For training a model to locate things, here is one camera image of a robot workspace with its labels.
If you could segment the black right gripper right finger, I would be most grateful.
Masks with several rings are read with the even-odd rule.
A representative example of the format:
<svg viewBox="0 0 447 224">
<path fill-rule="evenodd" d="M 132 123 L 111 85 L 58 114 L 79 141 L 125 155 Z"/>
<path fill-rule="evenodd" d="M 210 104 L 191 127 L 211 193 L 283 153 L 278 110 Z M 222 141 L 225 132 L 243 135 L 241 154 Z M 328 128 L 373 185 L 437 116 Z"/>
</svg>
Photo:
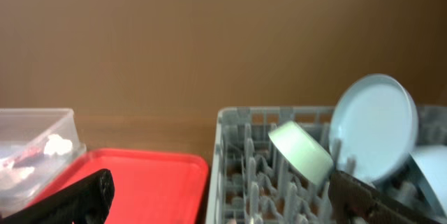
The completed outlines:
<svg viewBox="0 0 447 224">
<path fill-rule="evenodd" d="M 342 171 L 330 176 L 328 197 L 337 223 L 430 223 L 446 222 L 446 215 L 436 209 L 428 183 L 418 170 L 407 169 L 383 185 L 361 182 Z"/>
</svg>

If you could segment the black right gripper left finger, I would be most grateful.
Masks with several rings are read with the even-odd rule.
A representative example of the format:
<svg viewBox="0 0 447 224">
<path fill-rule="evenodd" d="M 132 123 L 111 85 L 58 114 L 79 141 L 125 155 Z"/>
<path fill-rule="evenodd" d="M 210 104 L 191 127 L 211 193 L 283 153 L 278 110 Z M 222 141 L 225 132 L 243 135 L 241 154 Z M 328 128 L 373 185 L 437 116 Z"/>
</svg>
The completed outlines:
<svg viewBox="0 0 447 224">
<path fill-rule="evenodd" d="M 112 173 L 101 169 L 1 219 L 1 224 L 103 224 L 110 213 L 114 196 Z"/>
</svg>

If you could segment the green bowl with food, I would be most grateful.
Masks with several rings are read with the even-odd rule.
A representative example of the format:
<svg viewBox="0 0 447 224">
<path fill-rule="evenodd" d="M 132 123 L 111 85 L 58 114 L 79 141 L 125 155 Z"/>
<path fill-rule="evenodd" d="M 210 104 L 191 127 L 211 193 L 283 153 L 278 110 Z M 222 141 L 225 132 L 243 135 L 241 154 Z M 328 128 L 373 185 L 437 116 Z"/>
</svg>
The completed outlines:
<svg viewBox="0 0 447 224">
<path fill-rule="evenodd" d="M 288 121 L 269 138 L 289 164 L 315 186 L 321 186 L 333 169 L 331 155 L 299 124 Z"/>
</svg>

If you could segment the white tissue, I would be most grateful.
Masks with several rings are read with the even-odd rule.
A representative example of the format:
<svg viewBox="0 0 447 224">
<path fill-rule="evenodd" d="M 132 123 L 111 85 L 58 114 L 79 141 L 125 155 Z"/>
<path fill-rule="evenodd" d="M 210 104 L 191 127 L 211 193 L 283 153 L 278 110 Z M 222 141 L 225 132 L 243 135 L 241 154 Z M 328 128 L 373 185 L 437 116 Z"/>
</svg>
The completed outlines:
<svg viewBox="0 0 447 224">
<path fill-rule="evenodd" d="M 48 136 L 48 141 L 45 143 L 43 153 L 45 155 L 63 156 L 73 150 L 73 143 L 71 140 L 64 139 L 58 134 L 51 134 Z"/>
<path fill-rule="evenodd" d="M 1 190 L 9 190 L 24 181 L 35 171 L 34 167 L 1 168 Z"/>
</svg>

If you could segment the red snack wrapper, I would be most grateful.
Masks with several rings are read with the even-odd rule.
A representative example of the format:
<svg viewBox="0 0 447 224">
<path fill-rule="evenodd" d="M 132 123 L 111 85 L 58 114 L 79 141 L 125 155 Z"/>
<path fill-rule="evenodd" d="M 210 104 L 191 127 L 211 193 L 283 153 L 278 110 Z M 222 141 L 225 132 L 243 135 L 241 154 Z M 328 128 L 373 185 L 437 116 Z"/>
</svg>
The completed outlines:
<svg viewBox="0 0 447 224">
<path fill-rule="evenodd" d="M 32 147 L 30 149 L 25 149 L 18 155 L 14 155 L 8 158 L 1 159 L 1 168 L 3 167 L 29 167 L 42 161 L 44 158 L 42 147 Z"/>
</svg>

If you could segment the light blue plate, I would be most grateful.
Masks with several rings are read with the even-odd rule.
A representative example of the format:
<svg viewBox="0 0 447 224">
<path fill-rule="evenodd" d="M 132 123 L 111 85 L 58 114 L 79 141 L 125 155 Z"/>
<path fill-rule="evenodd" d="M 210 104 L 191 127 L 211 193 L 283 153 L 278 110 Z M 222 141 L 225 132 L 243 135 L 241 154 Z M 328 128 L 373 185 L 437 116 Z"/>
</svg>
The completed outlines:
<svg viewBox="0 0 447 224">
<path fill-rule="evenodd" d="M 341 142 L 336 166 L 356 161 L 353 176 L 380 184 L 398 172 L 416 145 L 419 117 L 409 92 L 393 77 L 367 75 L 339 99 L 330 122 L 329 150 Z"/>
</svg>

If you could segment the light blue bowl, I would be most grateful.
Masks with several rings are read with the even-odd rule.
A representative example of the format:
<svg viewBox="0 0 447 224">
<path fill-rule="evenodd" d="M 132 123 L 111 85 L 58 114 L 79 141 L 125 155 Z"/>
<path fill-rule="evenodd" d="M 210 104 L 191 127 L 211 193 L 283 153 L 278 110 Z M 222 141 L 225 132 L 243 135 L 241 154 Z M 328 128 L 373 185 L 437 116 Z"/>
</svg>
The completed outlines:
<svg viewBox="0 0 447 224">
<path fill-rule="evenodd" d="M 411 153 L 416 181 L 434 214 L 446 216 L 446 145 L 416 147 Z"/>
</svg>

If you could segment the clear plastic waste bin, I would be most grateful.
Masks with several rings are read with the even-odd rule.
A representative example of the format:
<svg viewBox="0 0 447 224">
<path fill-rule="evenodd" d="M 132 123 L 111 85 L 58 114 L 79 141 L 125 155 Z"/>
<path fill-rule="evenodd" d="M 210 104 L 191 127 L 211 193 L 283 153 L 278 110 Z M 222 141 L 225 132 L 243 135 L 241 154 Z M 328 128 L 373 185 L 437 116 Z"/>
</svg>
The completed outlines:
<svg viewBox="0 0 447 224">
<path fill-rule="evenodd" d="M 86 152 L 69 108 L 1 109 L 1 216 L 27 207 Z"/>
</svg>

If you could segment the red serving tray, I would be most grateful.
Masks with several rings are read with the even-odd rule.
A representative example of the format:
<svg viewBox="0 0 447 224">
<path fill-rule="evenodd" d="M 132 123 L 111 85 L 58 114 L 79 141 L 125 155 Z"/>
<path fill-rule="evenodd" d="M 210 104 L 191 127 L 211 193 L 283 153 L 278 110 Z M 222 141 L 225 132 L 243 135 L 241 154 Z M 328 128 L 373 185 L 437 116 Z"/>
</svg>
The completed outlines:
<svg viewBox="0 0 447 224">
<path fill-rule="evenodd" d="M 191 154 L 97 149 L 70 164 L 34 199 L 39 202 L 100 169 L 115 184 L 107 223 L 194 224 L 209 168 Z"/>
</svg>

